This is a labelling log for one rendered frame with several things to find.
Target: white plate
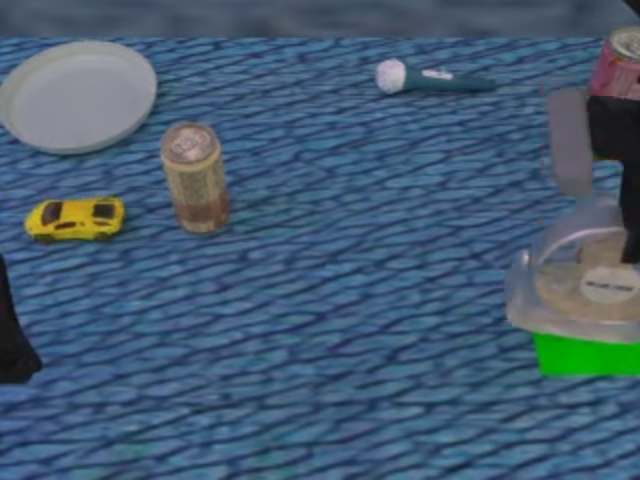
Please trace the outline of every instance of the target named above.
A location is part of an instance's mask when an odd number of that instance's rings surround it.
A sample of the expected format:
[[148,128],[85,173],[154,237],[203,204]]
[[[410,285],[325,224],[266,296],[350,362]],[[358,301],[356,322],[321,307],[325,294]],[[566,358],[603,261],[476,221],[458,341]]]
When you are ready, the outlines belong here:
[[86,153],[135,131],[156,92],[155,71],[135,50],[74,42],[45,50],[9,74],[0,87],[0,120],[38,150]]

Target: white brush head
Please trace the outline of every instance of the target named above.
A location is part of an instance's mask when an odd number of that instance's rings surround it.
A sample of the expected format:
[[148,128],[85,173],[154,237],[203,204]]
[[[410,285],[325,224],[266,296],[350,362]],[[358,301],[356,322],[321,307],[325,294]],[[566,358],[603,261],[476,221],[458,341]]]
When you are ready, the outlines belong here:
[[407,77],[407,68],[397,58],[385,60],[376,67],[376,84],[385,93],[398,93]]

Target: table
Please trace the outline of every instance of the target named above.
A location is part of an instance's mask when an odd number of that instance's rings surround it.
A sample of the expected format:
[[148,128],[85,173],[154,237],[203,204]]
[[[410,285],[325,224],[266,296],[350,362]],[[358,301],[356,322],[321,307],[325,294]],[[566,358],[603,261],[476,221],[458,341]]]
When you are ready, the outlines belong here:
[[[3,39],[0,72],[68,40]],[[598,39],[114,40],[158,71],[142,129],[78,158],[0,134],[0,245],[46,364],[0,388],[1,479],[632,478],[638,382],[541,378],[503,311],[512,255],[569,206],[540,84],[586,82]],[[383,97],[388,57],[504,87]],[[223,145],[217,236],[170,207],[180,120]],[[110,244],[21,229],[103,194],[129,209]]]

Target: green block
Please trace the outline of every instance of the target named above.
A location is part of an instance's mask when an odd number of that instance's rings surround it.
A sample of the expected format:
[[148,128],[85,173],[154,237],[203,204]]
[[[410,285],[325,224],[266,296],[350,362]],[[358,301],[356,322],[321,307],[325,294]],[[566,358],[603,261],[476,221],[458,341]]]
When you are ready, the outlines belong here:
[[640,343],[603,343],[533,334],[543,375],[640,375]]

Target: soda can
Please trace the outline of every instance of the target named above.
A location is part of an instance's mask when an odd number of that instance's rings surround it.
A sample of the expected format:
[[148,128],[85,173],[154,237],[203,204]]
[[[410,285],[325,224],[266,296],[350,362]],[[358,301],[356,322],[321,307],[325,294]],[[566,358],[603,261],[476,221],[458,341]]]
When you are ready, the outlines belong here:
[[161,158],[180,226],[190,233],[222,227],[229,199],[215,132],[197,123],[175,125],[162,137]]
[[609,34],[589,94],[640,100],[640,27],[622,27]]

